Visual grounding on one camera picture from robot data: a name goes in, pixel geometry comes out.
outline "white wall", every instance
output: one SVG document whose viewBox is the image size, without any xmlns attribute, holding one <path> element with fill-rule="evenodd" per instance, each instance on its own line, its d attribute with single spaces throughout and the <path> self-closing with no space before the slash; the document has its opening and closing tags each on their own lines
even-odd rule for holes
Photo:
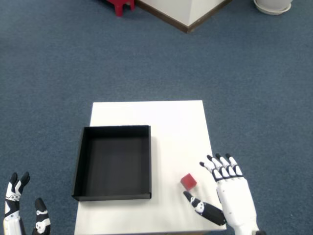
<svg viewBox="0 0 313 235">
<path fill-rule="evenodd" d="M 224 0 L 141 0 L 189 26 Z"/>
<path fill-rule="evenodd" d="M 189 25 L 191 3 L 193 0 L 141 0 L 175 20 Z"/>
<path fill-rule="evenodd" d="M 197 21 L 224 0 L 192 0 L 189 24 Z"/>
</svg>

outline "brown baseboard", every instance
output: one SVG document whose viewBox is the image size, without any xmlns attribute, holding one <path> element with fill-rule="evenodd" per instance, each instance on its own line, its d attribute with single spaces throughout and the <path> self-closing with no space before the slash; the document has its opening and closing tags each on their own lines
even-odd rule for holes
<svg viewBox="0 0 313 235">
<path fill-rule="evenodd" d="M 136 5 L 140 8 L 150 12 L 152 15 L 155 15 L 156 17 L 160 18 L 161 20 L 171 24 L 172 26 L 178 28 L 180 31 L 184 33 L 190 33 L 192 32 L 196 27 L 198 27 L 200 24 L 202 24 L 204 21 L 206 21 L 208 18 L 213 16 L 218 10 L 220 10 L 222 7 L 226 6 L 228 3 L 230 3 L 232 0 L 224 0 L 219 5 L 214 7 L 212 10 L 210 10 L 208 13 L 200 17 L 197 21 L 192 23 L 191 25 L 187 26 L 174 18 L 164 14 L 163 12 L 155 9 L 154 7 L 151 7 L 150 5 L 142 2 L 141 0 L 135 0 Z"/>
</svg>

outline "robot finger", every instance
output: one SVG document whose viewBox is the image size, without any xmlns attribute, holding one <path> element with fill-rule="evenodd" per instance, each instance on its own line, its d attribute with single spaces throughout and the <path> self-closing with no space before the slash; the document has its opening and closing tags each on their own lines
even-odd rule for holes
<svg viewBox="0 0 313 235">
<path fill-rule="evenodd" d="M 195 208 L 196 213 L 217 225 L 224 225 L 226 223 L 222 210 L 212 206 L 211 204 L 203 202 L 196 197 L 193 197 L 188 191 L 184 191 L 183 194 Z"/>
<path fill-rule="evenodd" d="M 220 154 L 215 154 L 215 157 L 220 160 L 220 162 L 223 164 L 223 166 L 225 167 L 225 169 L 227 170 L 228 174 L 230 175 L 230 177 L 232 178 L 236 178 L 237 175 L 234 171 L 234 169 L 231 167 L 231 165 L 228 163 L 228 161 L 222 157 Z"/>
<path fill-rule="evenodd" d="M 11 176 L 11 179 L 10 179 L 9 184 L 8 184 L 8 188 L 6 190 L 5 198 L 7 200 L 15 201 L 14 185 L 16 184 L 17 180 L 18 180 L 18 175 L 17 175 L 17 173 L 14 172 Z"/>
<path fill-rule="evenodd" d="M 41 198 L 37 198 L 35 201 L 36 208 L 36 227 L 33 230 L 32 235 L 50 235 L 50 218 L 47 208 Z"/>
<path fill-rule="evenodd" d="M 227 170 L 225 169 L 225 167 L 223 167 L 223 165 L 219 162 L 219 160 L 212 158 L 212 156 L 210 155 L 207 155 L 206 157 L 208 158 L 208 160 L 214 163 L 215 168 L 220 172 L 220 174 L 223 176 L 224 179 L 230 179 L 230 176 Z"/>
<path fill-rule="evenodd" d="M 21 195 L 23 193 L 24 187 L 28 184 L 29 180 L 30 180 L 29 173 L 26 172 L 22 176 L 22 178 L 15 184 L 15 192 Z"/>
<path fill-rule="evenodd" d="M 215 168 L 213 162 L 209 161 L 208 163 L 200 162 L 200 165 L 205 167 L 213 175 L 213 178 L 216 182 L 224 180 L 223 176 Z"/>
<path fill-rule="evenodd" d="M 236 175 L 238 177 L 243 177 L 243 173 L 241 172 L 240 167 L 238 166 L 238 164 L 235 161 L 235 159 L 229 153 L 226 153 L 225 156 L 230 161 L 230 165 L 233 168 L 233 170 L 235 171 Z"/>
</svg>

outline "red block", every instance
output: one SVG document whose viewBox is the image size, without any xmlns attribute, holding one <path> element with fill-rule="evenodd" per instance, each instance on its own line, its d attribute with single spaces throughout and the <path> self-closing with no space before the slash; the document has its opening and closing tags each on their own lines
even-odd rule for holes
<svg viewBox="0 0 313 235">
<path fill-rule="evenodd" d="M 191 176 L 191 174 L 187 174 L 180 180 L 181 184 L 185 187 L 187 191 L 196 186 L 197 181 Z"/>
<path fill-rule="evenodd" d="M 131 4 L 131 10 L 133 11 L 135 9 L 135 1 L 134 0 L 108 0 L 110 3 L 113 3 L 115 6 L 115 14 L 117 16 L 123 15 L 123 5 L 126 3 Z"/>
</svg>

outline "black tray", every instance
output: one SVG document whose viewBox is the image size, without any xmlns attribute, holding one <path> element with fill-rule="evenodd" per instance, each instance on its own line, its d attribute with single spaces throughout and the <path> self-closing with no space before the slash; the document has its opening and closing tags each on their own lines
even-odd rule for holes
<svg viewBox="0 0 313 235">
<path fill-rule="evenodd" d="M 85 127 L 72 196 L 78 201 L 151 198 L 150 126 Z"/>
</svg>

